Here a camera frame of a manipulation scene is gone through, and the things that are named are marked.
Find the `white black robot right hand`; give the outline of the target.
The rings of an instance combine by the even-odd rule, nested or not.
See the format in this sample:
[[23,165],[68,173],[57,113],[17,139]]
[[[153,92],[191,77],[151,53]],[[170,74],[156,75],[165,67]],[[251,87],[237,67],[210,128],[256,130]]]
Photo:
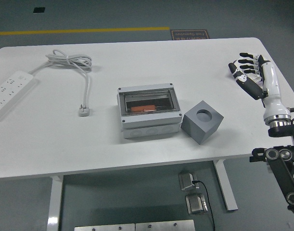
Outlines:
[[290,111],[281,102],[281,91],[274,64],[261,54],[241,52],[228,67],[235,82],[253,99],[261,100],[267,126],[271,123],[290,124]]

